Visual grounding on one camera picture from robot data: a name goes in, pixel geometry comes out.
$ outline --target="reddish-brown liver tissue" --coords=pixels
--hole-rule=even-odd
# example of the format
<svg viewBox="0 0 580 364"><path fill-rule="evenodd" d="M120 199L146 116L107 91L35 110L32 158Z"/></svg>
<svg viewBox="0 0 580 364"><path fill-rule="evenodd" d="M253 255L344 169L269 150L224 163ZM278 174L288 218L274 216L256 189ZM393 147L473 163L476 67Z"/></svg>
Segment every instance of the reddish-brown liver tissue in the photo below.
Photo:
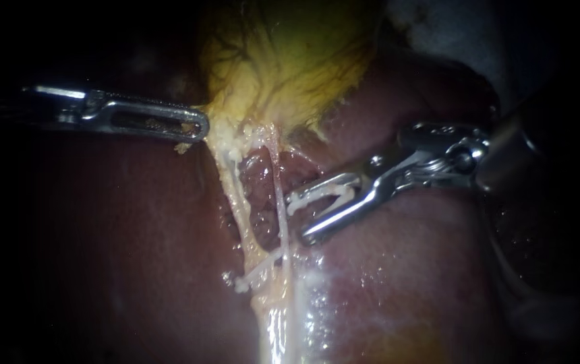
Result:
<svg viewBox="0 0 580 364"><path fill-rule="evenodd" d="M453 63L382 49L358 90L324 116L324 143L304 131L281 154L284 190L393 140L416 119L489 121L494 94ZM85 362L253 363L258 328L238 234L205 145L91 135L34 140L40 198L28 229L37 308ZM269 155L241 180L251 221L278 245ZM303 356L333 363L501 362L506 342L463 193L413 191L297 262Z"/></svg>

